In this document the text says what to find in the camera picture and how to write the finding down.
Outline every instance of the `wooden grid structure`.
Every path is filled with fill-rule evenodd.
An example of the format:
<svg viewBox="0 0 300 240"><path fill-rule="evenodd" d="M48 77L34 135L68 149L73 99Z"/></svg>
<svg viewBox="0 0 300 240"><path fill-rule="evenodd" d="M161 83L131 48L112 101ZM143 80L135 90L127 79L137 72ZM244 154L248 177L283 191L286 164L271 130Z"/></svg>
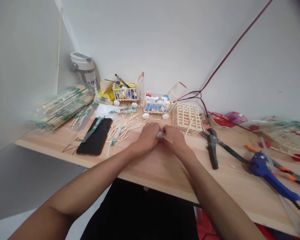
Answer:
<svg viewBox="0 0 300 240"><path fill-rule="evenodd" d="M176 108L172 112L172 125L178 128L180 132L188 135L201 132L201 118L198 107L177 103Z"/></svg>
<svg viewBox="0 0 300 240"><path fill-rule="evenodd" d="M267 129L261 131L280 145L280 151L290 154L290 149L300 152L300 131L293 132L288 129Z"/></svg>
<svg viewBox="0 0 300 240"><path fill-rule="evenodd" d="M144 85L143 73L137 78L136 82L126 82L135 85L134 88L127 89L116 89L115 87L119 87L119 84L114 83L112 86L114 100L117 101L139 101L141 100L142 90Z"/></svg>

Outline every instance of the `red wire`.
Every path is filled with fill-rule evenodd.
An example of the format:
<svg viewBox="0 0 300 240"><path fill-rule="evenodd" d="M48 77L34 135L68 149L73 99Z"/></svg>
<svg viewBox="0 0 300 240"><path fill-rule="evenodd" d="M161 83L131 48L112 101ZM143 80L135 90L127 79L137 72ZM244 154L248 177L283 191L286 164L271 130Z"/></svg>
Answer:
<svg viewBox="0 0 300 240"><path fill-rule="evenodd" d="M202 104L205 108L206 114L208 116L207 110L206 110L206 106L202 100L202 94L201 92L206 88L206 86L209 84L209 82L211 81L211 79L213 78L213 76L217 73L217 71L219 70L219 68L223 65L223 63L227 60L227 58L229 57L229 55L232 53L232 51L235 49L235 47L238 45L238 43L241 41L241 39L246 35L246 33L250 30L250 28L255 24L255 22L260 18L260 16L264 13L264 11L268 8L268 6L270 5L270 3L273 0L270 0L268 2L268 4L263 8L263 10L259 13L259 15L253 20L253 22L249 25L249 27L244 31L244 33L241 35L241 37L237 40L237 42L233 45L233 47L230 49L230 51L228 52L228 54L225 56L225 58L222 60L222 62L219 64L219 66L217 67L217 69L213 72L213 74L210 76L210 78L208 79L207 83L203 86L203 88L199 91L200 93L200 99L202 101ZM180 100L181 98L189 95L190 93L187 93L186 95L183 95L182 97L180 97L178 100Z"/></svg>

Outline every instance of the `wooden desk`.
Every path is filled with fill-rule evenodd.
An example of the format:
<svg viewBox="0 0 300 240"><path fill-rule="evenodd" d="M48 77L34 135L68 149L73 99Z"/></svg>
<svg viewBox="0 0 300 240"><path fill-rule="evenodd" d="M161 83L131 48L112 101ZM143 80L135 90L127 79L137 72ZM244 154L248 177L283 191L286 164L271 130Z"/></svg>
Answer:
<svg viewBox="0 0 300 240"><path fill-rule="evenodd" d="M140 112L138 116L140 121L136 125L140 125L143 122L143 112L141 109L138 112ZM153 118L159 119L161 117L153 115ZM127 120L128 115L126 118L120 119L119 122ZM75 153L76 147L80 144L78 140L84 137L92 121L93 118L90 119L85 129L78 133L68 130L68 123L66 123L58 128L55 133L29 132L17 140L15 144L91 168L106 159L109 144L105 144L102 154L97 157L77 155ZM151 121L158 122L161 126L171 124L171 119L148 120L147 122ZM116 144L113 154L120 152L131 142L136 141L141 130L142 128L140 127L129 131L126 135L129 138ZM258 137L241 128L217 129L216 132L220 140L246 159L251 158L253 154L244 148L245 144L249 144L257 150L260 149L257 144ZM202 165L248 214L252 221L291 235L298 235L277 194L260 178L249 174L241 162L217 145L219 169L212 170L208 151L206 150L207 140L198 133L194 136L186 136L186 142L194 150ZM272 150L271 156L282 165L300 174L300 163L294 162L289 156ZM119 178L198 203L187 171L173 154L164 149L162 144L159 144L140 159L135 160L119 175ZM285 186L300 196L300 185L283 178L279 179ZM300 212L294 206L293 209L300 216Z"/></svg>

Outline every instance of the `orange handle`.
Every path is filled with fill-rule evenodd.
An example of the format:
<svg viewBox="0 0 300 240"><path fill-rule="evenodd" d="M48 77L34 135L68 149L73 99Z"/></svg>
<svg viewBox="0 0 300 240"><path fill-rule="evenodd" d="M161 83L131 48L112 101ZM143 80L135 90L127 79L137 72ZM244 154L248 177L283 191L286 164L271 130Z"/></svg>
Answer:
<svg viewBox="0 0 300 240"><path fill-rule="evenodd" d="M294 176L292 176L289 173L284 173L284 172L278 172L278 171L276 171L276 174L278 174L279 176L284 177L286 179L289 179L290 181L294 181L295 182L297 180Z"/></svg>
<svg viewBox="0 0 300 240"><path fill-rule="evenodd" d="M250 152L253 152L253 153L256 153L256 152L258 152L257 150L255 150L253 147L251 147L250 145L244 145L244 147L246 148L246 149L248 149Z"/></svg>
<svg viewBox="0 0 300 240"><path fill-rule="evenodd" d="M289 172L292 172L289 168L286 168L284 166L281 166L281 167L277 167L279 170L281 171L289 171Z"/></svg>

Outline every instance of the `wooden model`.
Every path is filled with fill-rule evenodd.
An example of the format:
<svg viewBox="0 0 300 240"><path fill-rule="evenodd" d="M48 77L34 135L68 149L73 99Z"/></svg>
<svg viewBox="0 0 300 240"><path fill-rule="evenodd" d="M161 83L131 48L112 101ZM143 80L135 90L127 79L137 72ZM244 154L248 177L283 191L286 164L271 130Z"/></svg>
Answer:
<svg viewBox="0 0 300 240"><path fill-rule="evenodd" d="M169 93L145 92L142 101L143 111L149 114L169 114L186 90L184 84L177 82L170 88Z"/></svg>
<svg viewBox="0 0 300 240"><path fill-rule="evenodd" d="M201 118L198 107L184 103L177 103L172 112L172 125L185 133L185 135L194 135L202 131Z"/></svg>
<svg viewBox="0 0 300 240"><path fill-rule="evenodd" d="M142 72L137 78L136 82L126 82L128 84L133 84L135 87L121 89L119 84L114 83L112 90L114 94L114 100L117 101L139 101L141 100L142 91L144 89L144 73Z"/></svg>
<svg viewBox="0 0 300 240"><path fill-rule="evenodd" d="M290 149L300 152L300 129L270 128L263 130L261 128L260 130L280 145L280 152L289 155Z"/></svg>

